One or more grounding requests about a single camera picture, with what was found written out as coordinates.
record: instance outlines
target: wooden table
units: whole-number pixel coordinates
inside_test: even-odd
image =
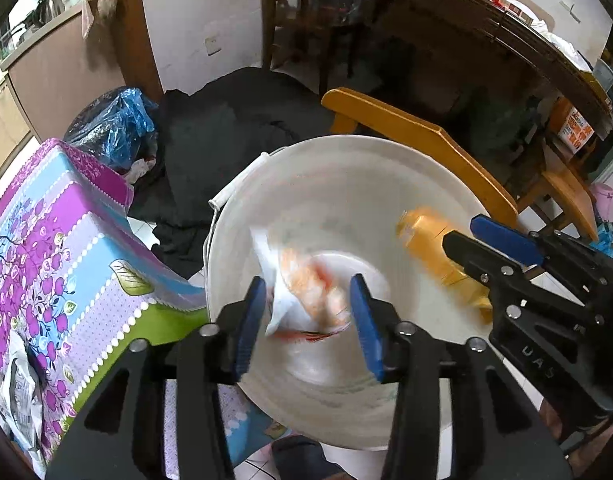
[[[476,37],[480,44],[502,45],[548,79],[569,99],[597,134],[613,129],[607,95],[578,70],[557,48],[509,12],[488,0],[407,0],[426,18],[454,31]]]

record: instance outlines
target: leaf print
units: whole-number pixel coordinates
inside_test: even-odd
[[[68,366],[65,366],[62,371],[64,372],[64,376],[66,378],[67,381],[69,381],[71,384],[73,384],[75,382],[74,378],[73,378],[73,372],[71,371],[71,368],[69,368]]]
[[[75,301],[68,300],[64,304],[64,313],[67,316],[70,316],[71,314],[73,314],[75,312],[76,308],[77,308],[77,303],[75,303]]]
[[[115,260],[109,266],[115,272],[122,290],[130,296],[142,296],[155,290],[154,286],[125,260]]]

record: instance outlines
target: yellow bottle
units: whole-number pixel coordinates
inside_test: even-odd
[[[449,288],[461,303],[479,308],[483,319],[490,322],[489,289],[466,275],[462,267],[444,253],[442,238],[451,231],[459,230],[429,207],[405,211],[395,228],[402,244],[422,261],[429,273]]]

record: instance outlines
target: blue plastic bag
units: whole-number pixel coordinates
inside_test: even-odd
[[[599,240],[590,243],[589,247],[593,247],[613,258],[613,222],[603,222],[598,225],[598,238]]]
[[[126,173],[138,153],[154,158],[157,131],[148,112],[157,105],[138,88],[116,88],[82,110],[64,135],[64,141],[90,153],[105,166]]]

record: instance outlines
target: white bowl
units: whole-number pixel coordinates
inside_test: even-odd
[[[330,136],[300,142],[251,173],[222,210],[208,259],[212,319],[239,301],[260,274],[250,227],[272,244],[318,254],[348,277],[365,274],[372,294],[431,335],[464,343],[486,337],[477,311],[457,304],[395,237],[407,209],[430,206],[469,231],[485,209],[451,172],[396,142]],[[378,384],[364,364],[354,326],[314,343],[266,338],[263,319],[240,386],[275,420],[333,446],[382,449],[389,442],[397,385]],[[442,386],[441,423],[451,421]]]

